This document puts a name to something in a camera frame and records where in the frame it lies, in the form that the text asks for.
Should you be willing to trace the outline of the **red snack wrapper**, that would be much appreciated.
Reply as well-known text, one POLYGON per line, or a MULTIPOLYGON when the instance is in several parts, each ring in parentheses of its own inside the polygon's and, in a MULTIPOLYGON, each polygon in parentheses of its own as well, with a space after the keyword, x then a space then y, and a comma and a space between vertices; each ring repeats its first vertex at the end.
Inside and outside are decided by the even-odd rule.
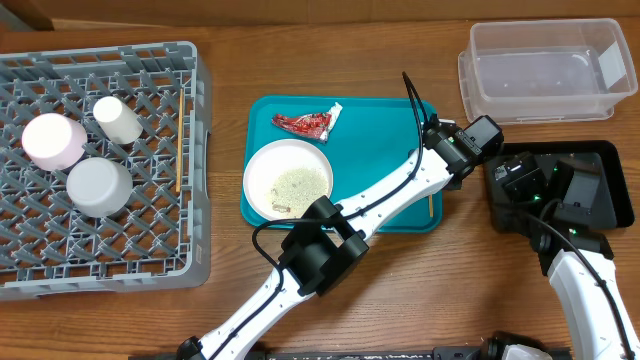
POLYGON ((333 130, 343 106, 338 102, 327 112, 310 113, 300 116, 288 117, 276 114, 272 117, 272 124, 291 134, 326 143, 333 130))

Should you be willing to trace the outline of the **white cup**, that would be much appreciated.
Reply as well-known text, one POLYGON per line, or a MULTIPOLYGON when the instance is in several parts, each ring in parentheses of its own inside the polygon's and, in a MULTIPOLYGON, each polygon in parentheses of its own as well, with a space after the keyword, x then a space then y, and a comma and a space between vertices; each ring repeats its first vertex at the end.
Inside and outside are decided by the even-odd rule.
POLYGON ((114 143, 129 144, 142 134, 143 127, 137 120, 137 114, 114 96, 100 98, 93 107, 93 115, 114 143))

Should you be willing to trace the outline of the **grey green bowl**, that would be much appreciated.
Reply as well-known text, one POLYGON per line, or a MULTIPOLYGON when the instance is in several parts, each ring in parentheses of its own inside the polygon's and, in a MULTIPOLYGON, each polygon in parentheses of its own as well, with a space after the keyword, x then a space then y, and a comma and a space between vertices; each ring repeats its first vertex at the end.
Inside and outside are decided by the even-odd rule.
POLYGON ((78 211, 101 218, 119 212, 129 201, 133 179, 119 163, 92 157, 82 160, 70 171, 66 191, 78 211))

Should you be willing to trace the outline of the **pink white bowl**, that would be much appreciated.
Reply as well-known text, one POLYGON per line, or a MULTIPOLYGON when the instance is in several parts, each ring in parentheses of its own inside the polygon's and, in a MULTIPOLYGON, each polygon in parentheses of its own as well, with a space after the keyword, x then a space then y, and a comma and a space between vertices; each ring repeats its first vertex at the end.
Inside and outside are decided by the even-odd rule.
POLYGON ((58 113, 45 113, 24 128, 21 144, 31 161, 46 171, 64 170, 84 154, 88 136, 77 121, 58 113))

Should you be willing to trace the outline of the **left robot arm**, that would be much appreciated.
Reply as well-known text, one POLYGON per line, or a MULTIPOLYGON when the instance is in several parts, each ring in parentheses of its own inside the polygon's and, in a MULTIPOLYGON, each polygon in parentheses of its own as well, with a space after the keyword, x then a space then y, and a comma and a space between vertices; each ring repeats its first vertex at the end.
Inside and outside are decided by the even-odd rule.
POLYGON ((185 340, 179 359, 242 359, 288 311, 336 287, 369 250, 369 239, 416 201, 457 185, 480 164, 485 149, 500 146, 499 126, 486 116, 465 129, 433 119, 421 146, 395 171, 365 191, 332 203, 316 200, 269 262, 273 270, 260 289, 223 325, 185 340))

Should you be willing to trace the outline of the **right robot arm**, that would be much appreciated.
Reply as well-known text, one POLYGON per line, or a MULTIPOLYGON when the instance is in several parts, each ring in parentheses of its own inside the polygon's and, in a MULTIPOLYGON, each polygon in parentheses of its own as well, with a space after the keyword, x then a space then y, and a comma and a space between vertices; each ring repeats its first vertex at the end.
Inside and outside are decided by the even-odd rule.
POLYGON ((526 237, 562 305, 578 359, 636 359, 639 339, 616 281, 606 237, 592 230, 601 186, 594 163, 530 153, 495 163, 489 191, 495 226, 526 237))

